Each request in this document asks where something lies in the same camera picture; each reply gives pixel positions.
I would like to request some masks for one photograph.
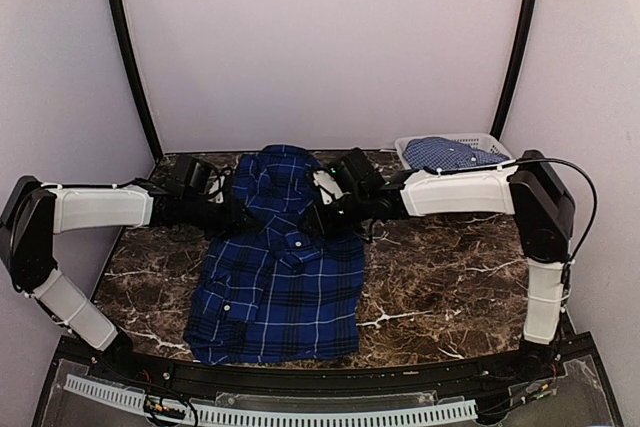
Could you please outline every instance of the wire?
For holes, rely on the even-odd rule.
[[[174,397],[175,400],[177,400],[183,406],[185,406],[185,407],[187,407],[188,409],[191,410],[191,412],[193,413],[193,427],[198,427],[198,422],[199,422],[198,411],[195,409],[195,407],[193,406],[191,401],[189,399],[185,399],[182,394],[180,394],[180,393],[176,392],[175,390],[172,390],[172,389],[170,389],[168,387],[164,387],[162,385],[158,385],[158,384],[152,383],[151,382],[151,376],[149,375],[149,373],[146,370],[143,370],[142,374],[146,377],[147,382],[142,382],[142,381],[131,379],[129,377],[126,377],[126,376],[120,374],[119,372],[117,372],[115,370],[115,368],[113,366],[111,366],[109,364],[109,362],[104,360],[103,357],[98,357],[98,359],[99,359],[100,364],[105,366],[107,368],[107,370],[109,370],[116,377],[120,378],[121,380],[124,380],[128,384],[134,384],[134,385],[138,385],[138,386],[142,387],[147,396],[149,395],[149,390],[148,389],[155,388],[157,390],[162,390],[165,393],[169,394],[170,396]]]
[[[589,222],[587,223],[587,226],[584,229],[584,233],[582,234],[582,237],[580,237],[580,240],[576,244],[576,247],[573,249],[573,252],[569,256],[569,260],[567,260],[567,262],[565,263],[565,266],[568,268],[573,263],[574,259],[576,258],[576,255],[578,255],[578,252],[582,248],[582,245],[584,244],[584,241],[587,239],[587,236],[589,235],[589,232],[591,232],[591,228],[593,227],[593,223],[596,220],[596,214],[598,212],[598,191],[596,189],[595,184],[593,183],[593,180],[591,180],[591,177],[589,177],[589,174],[587,174],[582,168],[580,168],[579,166],[577,166],[573,162],[569,162],[568,160],[554,159],[554,158],[519,159],[519,160],[516,160],[515,162],[509,163],[509,164],[502,164],[502,165],[507,165],[507,166],[510,167],[512,165],[528,165],[528,164],[560,164],[560,165],[565,165],[567,167],[572,168],[576,172],[578,172],[587,181],[587,184],[589,184],[589,188],[591,189],[591,195],[593,197],[593,208],[591,210],[591,216],[589,218]]]
[[[215,184],[216,182],[218,183],[218,188],[213,191],[213,192],[209,192],[208,194],[205,195],[205,198],[207,199],[214,199],[216,198],[219,194],[221,194],[223,192],[224,189],[224,184],[226,184],[227,182],[225,181],[224,184],[221,182],[221,179],[226,179],[227,177],[231,177],[231,175],[233,175],[233,169],[229,166],[225,166],[222,169],[218,169],[215,165],[206,162],[207,166],[209,166],[211,168],[211,170],[213,171],[214,177],[213,177],[213,184]]]
[[[544,377],[544,374],[539,375],[538,377],[536,377],[535,379],[533,379],[531,382],[529,382],[527,385],[525,385],[524,387],[522,387],[520,390],[518,390],[515,394],[510,395],[508,398],[506,398],[505,400],[503,400],[502,402],[494,405],[493,407],[489,407],[487,409],[484,409],[480,412],[478,412],[478,415],[485,415],[487,417],[497,417],[500,415],[504,415],[508,412],[511,412],[512,410],[517,409],[518,407],[522,407],[523,405],[525,405],[527,403],[527,400],[530,400],[530,402],[533,402],[536,399],[535,395],[538,394],[539,392],[544,392],[545,390],[548,389],[549,385],[553,385],[556,382],[556,374],[555,372],[557,372],[555,370],[555,366],[554,367],[554,377],[553,377],[553,381],[547,384],[543,384],[540,387],[538,387],[536,390],[534,390],[533,392],[527,393],[527,391],[531,388],[531,386],[533,384],[535,384],[536,382],[539,382],[540,380],[542,380],[542,378]],[[505,404],[510,403],[512,400],[514,399],[519,399],[520,402],[513,404],[509,407],[506,407],[502,410],[497,410],[497,408],[502,407]]]

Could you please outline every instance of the plaid shirt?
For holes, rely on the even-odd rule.
[[[425,137],[414,139],[407,144],[404,151],[412,169],[424,169],[430,173],[472,169],[484,165],[494,165],[509,160],[502,154],[474,149],[469,145],[442,137]]]
[[[334,359],[358,350],[362,241],[298,229],[319,200],[305,177],[319,166],[307,151],[282,145],[240,160],[233,195],[263,229],[211,242],[185,332],[199,361]]]

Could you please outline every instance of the marble surface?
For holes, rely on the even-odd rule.
[[[339,152],[316,152],[321,161]],[[383,175],[401,169],[391,152],[368,152]],[[206,154],[219,167],[241,154]],[[154,174],[166,174],[166,157]],[[129,229],[95,302],[132,338],[135,349],[193,360],[182,335],[208,243],[191,228]],[[360,351],[334,361],[284,368],[416,365],[514,350],[526,314],[527,269],[510,217],[447,214],[377,224],[366,246],[357,309]]]

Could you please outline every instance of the white enclosure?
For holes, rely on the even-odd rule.
[[[488,132],[521,0],[124,0],[165,152],[392,147]],[[0,0],[0,205],[17,178],[146,176],[145,142],[108,0]],[[537,0],[501,139],[583,166],[601,205],[570,312],[598,343],[627,422],[640,425],[640,0]],[[578,202],[588,190],[565,174]],[[89,294],[116,231],[56,239]],[[0,268],[0,426],[29,425],[59,329]]]
[[[488,131],[521,0],[125,0],[167,152]]]
[[[69,183],[149,174],[107,0],[0,0],[0,59],[0,205],[26,174]],[[56,238],[56,259],[85,294],[116,233]],[[0,264],[0,426],[31,425],[60,332]]]

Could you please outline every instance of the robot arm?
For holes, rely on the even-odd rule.
[[[537,151],[523,157],[543,158]],[[90,227],[184,223],[210,238],[258,227],[241,202],[225,195],[230,182],[224,176],[218,175],[214,192],[205,193],[212,170],[205,162],[181,156],[173,176],[160,184],[137,179],[126,185],[61,186],[21,178],[0,216],[0,259],[14,288],[117,362],[131,349],[130,339],[58,269],[53,236]],[[310,176],[322,202],[310,207],[304,227],[316,235],[330,236],[367,219],[442,212],[513,215],[529,263],[524,341],[541,347],[553,341],[568,283],[575,203],[548,164],[507,163],[456,173],[404,171],[386,181],[360,149],[353,149]]]
[[[62,186],[22,177],[0,216],[0,259],[14,288],[34,298],[97,351],[130,348],[128,337],[58,269],[53,236],[91,227],[185,223],[210,238],[250,228],[242,205],[232,197],[222,202],[224,176],[218,176],[215,192],[205,194],[212,169],[181,156],[173,176],[160,185],[136,179],[126,185]]]
[[[363,220],[405,219],[445,212],[513,215],[529,265],[523,337],[549,345],[568,290],[569,242],[575,202],[544,156],[457,172],[404,171],[389,181],[354,149],[313,174],[323,204],[307,212],[312,232],[332,232]]]

